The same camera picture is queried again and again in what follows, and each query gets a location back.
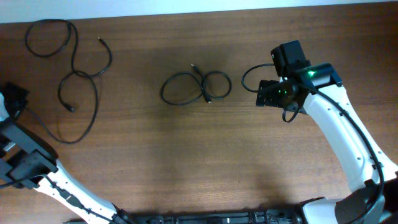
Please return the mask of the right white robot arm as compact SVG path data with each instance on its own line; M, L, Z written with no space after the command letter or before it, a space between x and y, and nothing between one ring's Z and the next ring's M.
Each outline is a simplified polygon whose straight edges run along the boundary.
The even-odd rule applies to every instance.
M274 64L279 80L260 82L256 104L309 115L348 179L350 195L304 201L283 218L292 223L397 223L397 164L372 138L329 63Z

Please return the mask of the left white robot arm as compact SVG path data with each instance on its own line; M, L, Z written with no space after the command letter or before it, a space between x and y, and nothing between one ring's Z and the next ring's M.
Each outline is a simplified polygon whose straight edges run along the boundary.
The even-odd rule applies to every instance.
M27 105L29 91L7 82L1 87L2 188L33 189L59 201L85 223L132 223L128 214L90 192L74 179L58 159L55 149L16 120Z

